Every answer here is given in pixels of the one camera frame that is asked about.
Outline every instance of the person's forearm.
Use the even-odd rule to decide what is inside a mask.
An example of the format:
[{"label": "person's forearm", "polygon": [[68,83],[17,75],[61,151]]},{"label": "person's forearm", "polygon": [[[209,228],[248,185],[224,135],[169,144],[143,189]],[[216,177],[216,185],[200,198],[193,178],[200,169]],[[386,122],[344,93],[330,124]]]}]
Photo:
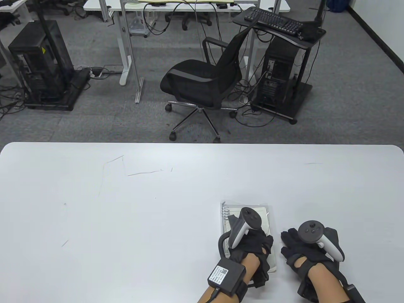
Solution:
[{"label": "person's forearm", "polygon": [[[246,275],[244,276],[243,281],[248,284],[251,281],[251,278],[255,274],[257,268],[260,265],[258,257],[254,254],[248,254],[246,258],[241,262],[242,265],[246,268]],[[213,287],[208,287],[202,297],[199,299],[198,303],[208,302],[210,299],[210,295],[215,289]],[[212,301],[212,303],[238,303],[238,297],[236,295],[229,297],[222,292],[219,292],[217,297]]]},{"label": "person's forearm", "polygon": [[[301,257],[295,262],[295,267],[300,267],[306,257]],[[343,303],[349,301],[349,297],[336,277],[321,263],[313,266],[308,273],[320,303]]]}]

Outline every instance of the white wall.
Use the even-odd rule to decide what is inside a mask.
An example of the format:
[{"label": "white wall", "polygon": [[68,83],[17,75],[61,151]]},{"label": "white wall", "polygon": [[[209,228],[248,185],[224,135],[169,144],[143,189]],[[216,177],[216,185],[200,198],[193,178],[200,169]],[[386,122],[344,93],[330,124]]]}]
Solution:
[{"label": "white wall", "polygon": [[351,7],[404,61],[404,0],[352,0]]}]

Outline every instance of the chair backrest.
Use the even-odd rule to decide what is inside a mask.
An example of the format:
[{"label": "chair backrest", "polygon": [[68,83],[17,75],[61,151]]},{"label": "chair backrest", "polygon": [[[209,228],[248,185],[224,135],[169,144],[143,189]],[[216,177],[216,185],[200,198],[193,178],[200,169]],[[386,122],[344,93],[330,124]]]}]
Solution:
[{"label": "chair backrest", "polygon": [[215,73],[219,79],[220,93],[226,93],[228,90],[232,90],[232,84],[234,83],[235,85],[235,83],[241,80],[240,63],[238,60],[239,51],[248,32],[254,27],[258,20],[259,17],[254,19],[246,29],[233,37],[217,62]]}]

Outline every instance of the scratch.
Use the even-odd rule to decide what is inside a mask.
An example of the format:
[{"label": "scratch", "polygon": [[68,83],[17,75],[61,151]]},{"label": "scratch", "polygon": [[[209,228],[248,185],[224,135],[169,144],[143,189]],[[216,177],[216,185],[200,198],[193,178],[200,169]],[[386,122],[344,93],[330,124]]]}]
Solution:
[{"label": "scratch", "polygon": [[100,184],[100,188],[99,188],[99,190],[98,190],[98,195],[97,195],[97,197],[100,196],[100,194],[101,194],[101,188],[102,188],[102,185],[103,185],[103,183],[104,183],[104,169],[105,169],[105,165],[107,165],[108,163],[111,163],[111,162],[113,162],[113,161],[115,161],[115,160],[118,160],[118,159],[120,159],[120,158],[122,158],[122,160],[123,160],[123,156],[124,156],[124,155],[122,155],[122,156],[120,156],[120,157],[118,157],[118,158],[115,158],[115,159],[113,159],[113,160],[111,160],[111,161],[105,162],[104,165],[102,166],[102,178],[101,178],[101,184]]},{"label": "scratch", "polygon": [[143,172],[143,173],[136,173],[136,174],[127,175],[127,177],[136,176],[136,175],[140,175],[140,174],[152,174],[152,173],[156,173],[156,172],[159,172],[159,171],[160,171],[160,170],[146,171],[146,172]]}]

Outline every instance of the chair armrest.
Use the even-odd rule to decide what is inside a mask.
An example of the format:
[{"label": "chair armrest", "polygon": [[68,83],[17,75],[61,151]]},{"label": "chair armrest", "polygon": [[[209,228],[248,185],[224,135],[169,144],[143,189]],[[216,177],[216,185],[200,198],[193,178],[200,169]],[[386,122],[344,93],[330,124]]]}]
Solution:
[{"label": "chair armrest", "polygon": [[220,47],[224,47],[224,48],[229,46],[228,43],[223,42],[221,40],[217,40],[217,39],[212,38],[212,37],[206,37],[202,42],[202,46],[203,46],[203,51],[205,53],[206,62],[208,62],[209,64],[210,64],[210,60],[209,60],[208,48],[206,46],[207,42],[211,43],[211,44],[214,44],[214,45],[217,45],[217,46],[220,46]]}]

